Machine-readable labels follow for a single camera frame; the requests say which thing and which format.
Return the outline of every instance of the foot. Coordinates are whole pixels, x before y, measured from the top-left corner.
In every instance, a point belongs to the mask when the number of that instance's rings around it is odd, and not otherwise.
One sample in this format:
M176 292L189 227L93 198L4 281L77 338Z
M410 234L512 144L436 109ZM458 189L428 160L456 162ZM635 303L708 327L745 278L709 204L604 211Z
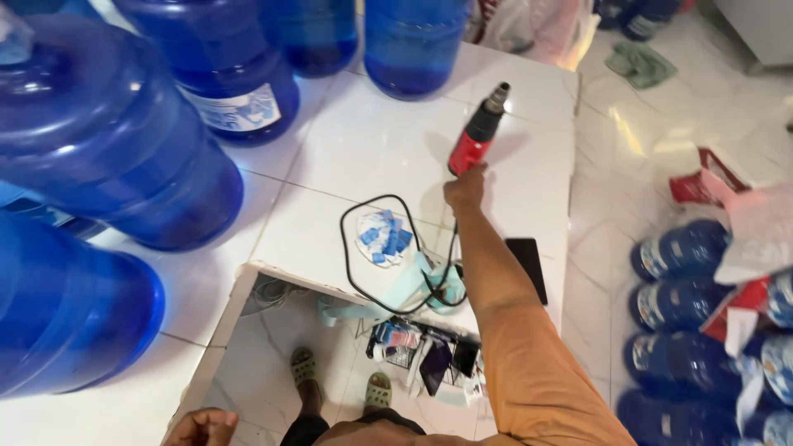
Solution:
M374 400L372 398L370 398L370 396L369 396L369 393L370 393L369 389L372 386L379 387L381 389L391 390L391 381L388 380L387 378L383 378L381 376L378 376L377 374L371 375L369 377L368 384L369 385L366 386L366 394L367 394L366 405L363 407L363 414L364 415L368 415L368 414L370 414L372 412L377 412L378 410L383 409L382 405L373 404Z
M305 350L300 352L292 358L292 366L311 359L313 354ZM297 393L300 395L300 400L303 402L301 408L301 415L314 415L319 416L322 410L322 396L320 394L320 384L316 379L304 379L303 382L297 384Z

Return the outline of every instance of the white tiled counter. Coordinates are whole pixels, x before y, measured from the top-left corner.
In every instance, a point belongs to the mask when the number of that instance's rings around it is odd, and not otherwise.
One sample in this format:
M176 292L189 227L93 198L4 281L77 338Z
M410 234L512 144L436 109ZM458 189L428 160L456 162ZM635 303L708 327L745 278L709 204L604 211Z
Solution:
M0 402L4 443L159 444L171 418L197 408L209 388L242 308L229 299L240 265L255 261L361 302L347 280L339 231L342 213L357 203L399 195L424 246L445 254L454 227L442 196L452 179L446 162L470 114L502 81L512 85L511 98L486 158L483 208L505 238L537 239L548 311L560 328L577 74L463 44L438 94L399 102L371 83L358 58L349 71L298 80L300 113L274 143L227 150L243 171L245 199L219 240L177 255L149 251L113 230L94 240L141 257L159 273L168 297L161 332L138 363L97 388ZM394 203L373 206L402 213ZM373 295L400 272L367 263L357 249L351 263L356 281ZM425 317L477 333L467 305L453 317Z

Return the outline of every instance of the green slipper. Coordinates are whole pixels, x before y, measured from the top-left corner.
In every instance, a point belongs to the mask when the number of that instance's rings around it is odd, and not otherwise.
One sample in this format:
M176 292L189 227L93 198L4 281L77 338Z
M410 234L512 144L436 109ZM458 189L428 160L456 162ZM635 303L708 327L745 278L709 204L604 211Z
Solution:
M295 379L295 387L306 379L316 379L316 362L314 361L314 352L306 347L298 347L293 353L292 358L289 360L290 364L294 364L295 359L308 353L308 358L298 364L292 366L292 377Z
M375 386L372 378L379 378L386 387ZM373 373L366 382L366 402L364 406L391 407L391 379L384 373Z

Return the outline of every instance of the cable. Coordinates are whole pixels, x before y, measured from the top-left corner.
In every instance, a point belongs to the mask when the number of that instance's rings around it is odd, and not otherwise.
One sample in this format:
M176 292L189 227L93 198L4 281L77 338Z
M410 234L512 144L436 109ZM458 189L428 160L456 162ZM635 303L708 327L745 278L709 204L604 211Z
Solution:
M429 302L433 298L436 299L438 302L441 302L441 304L445 306L459 306L463 302L465 302L465 300L468 298L468 293L464 293L462 299L460 299L459 302L450 303L444 297L446 291L443 289L443 286L446 285L446 278L449 275L449 269L451 268L451 255L452 255L452 251L454 250L454 239L457 238L457 231L458 231L457 222L454 223L454 231L452 232L451 242L449 243L449 255L446 258L446 268L444 268L443 270L443 276L441 277L441 281L438 284L438 286L437 287L433 286L430 277L427 275L427 273L421 271L421 274L424 276L424 282L427 284L427 288L430 290L430 295L427 296L427 298L424 299L419 305L417 305L416 308L412 310L396 310L394 308L391 308L390 306L387 306L383 302L380 302L377 298L375 298L371 294L364 291L360 286L358 286L357 283L355 283L355 281L352 278L352 273L350 271L350 252L349 249L347 248L347 236L344 235L344 219L347 218L347 215L349 215L350 212L360 207L369 205L370 203L376 202L377 200L382 200L383 198L395 198L402 205L402 207L404 208L405 215L408 216L408 223L410 223L410 228L413 230L413 234L415 235L413 237L413 240L416 241L416 250L423 254L423 251L421 249L421 243L419 242L419 233L418 231L416 231L416 225L413 224L413 217L410 214L410 209L408 209L408 204L405 203L402 198L394 194L385 194L385 195L380 195L379 197L372 198L367 202L359 203L355 206L352 206L347 211L345 211L344 214L342 214L341 219L339 220L339 227L342 233L342 244L344 246L344 263L347 268L347 280L350 281L350 285L352 285L352 287L355 288L357 292L361 293L363 297L378 304L382 309L387 310L390 313L394 313L399 316L406 316L408 314L415 313L416 311L420 310L421 307L425 306L427 302Z

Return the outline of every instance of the skin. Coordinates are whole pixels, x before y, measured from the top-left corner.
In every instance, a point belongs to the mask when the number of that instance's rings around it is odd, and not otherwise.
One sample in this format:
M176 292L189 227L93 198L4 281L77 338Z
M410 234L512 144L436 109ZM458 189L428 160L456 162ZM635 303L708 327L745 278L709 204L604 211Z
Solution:
M482 213L482 196L485 192L484 173L487 164L473 167L460 178L443 186L446 202L457 218L462 262L465 265L465 288L468 291L473 313L479 323L492 318L499 310L511 306L540 306L534 284L501 240L487 217ZM297 365L310 356L298 356ZM389 388L378 377L372 384ZM322 398L315 379L307 379L297 386L303 406L301 415L320 415ZM366 406L364 414L379 410ZM201 409L188 413L174 428L166 446L228 446L234 434L238 417L236 413L221 409Z

